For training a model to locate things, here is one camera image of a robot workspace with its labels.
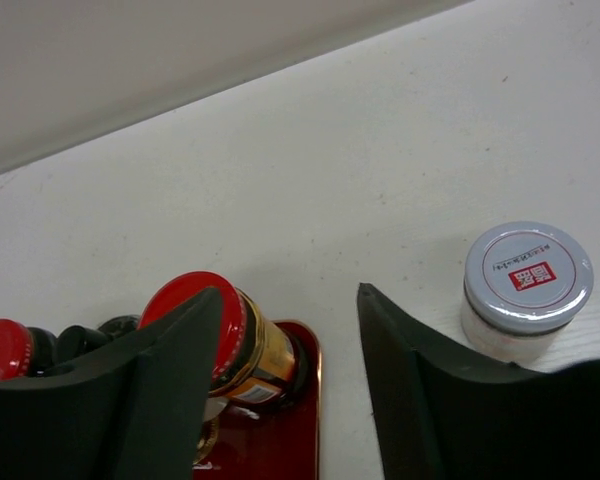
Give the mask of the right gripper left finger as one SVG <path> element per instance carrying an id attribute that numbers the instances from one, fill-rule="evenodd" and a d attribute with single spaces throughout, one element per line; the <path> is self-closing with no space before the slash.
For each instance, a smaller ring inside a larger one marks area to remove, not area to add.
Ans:
<path id="1" fill-rule="evenodd" d="M 217 354 L 221 294 L 44 377 L 0 382 L 0 479 L 190 479 Z"/>

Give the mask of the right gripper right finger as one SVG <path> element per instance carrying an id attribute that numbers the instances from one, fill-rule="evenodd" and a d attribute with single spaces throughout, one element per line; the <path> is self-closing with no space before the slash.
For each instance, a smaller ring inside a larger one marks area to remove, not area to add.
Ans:
<path id="1" fill-rule="evenodd" d="M 550 373 L 446 337 L 363 283 L 357 310 L 388 479 L 600 479 L 600 359 Z"/>

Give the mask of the silver lid glass jar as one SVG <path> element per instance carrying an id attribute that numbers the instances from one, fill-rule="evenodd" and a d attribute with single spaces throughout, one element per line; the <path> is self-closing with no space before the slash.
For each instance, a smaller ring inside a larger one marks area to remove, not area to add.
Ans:
<path id="1" fill-rule="evenodd" d="M 593 287 L 589 256 L 568 233 L 534 221 L 497 225 L 468 251 L 461 326 L 480 353 L 530 363 L 574 320 Z"/>

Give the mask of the red lid chili sauce jar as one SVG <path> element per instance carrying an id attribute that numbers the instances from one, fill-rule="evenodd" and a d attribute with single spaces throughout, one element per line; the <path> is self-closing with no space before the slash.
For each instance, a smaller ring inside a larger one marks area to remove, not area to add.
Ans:
<path id="1" fill-rule="evenodd" d="M 51 368 L 56 336 L 38 327 L 0 319 L 0 382 L 35 377 Z"/>

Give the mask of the black cap white bottle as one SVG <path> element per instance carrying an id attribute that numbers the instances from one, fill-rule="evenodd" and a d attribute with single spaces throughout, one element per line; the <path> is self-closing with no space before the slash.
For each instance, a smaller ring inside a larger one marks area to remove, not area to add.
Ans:
<path id="1" fill-rule="evenodd" d="M 57 338 L 54 355 L 61 364 L 97 350 L 136 330 L 140 317 L 123 315 L 107 320 L 97 328 L 72 325 Z"/>

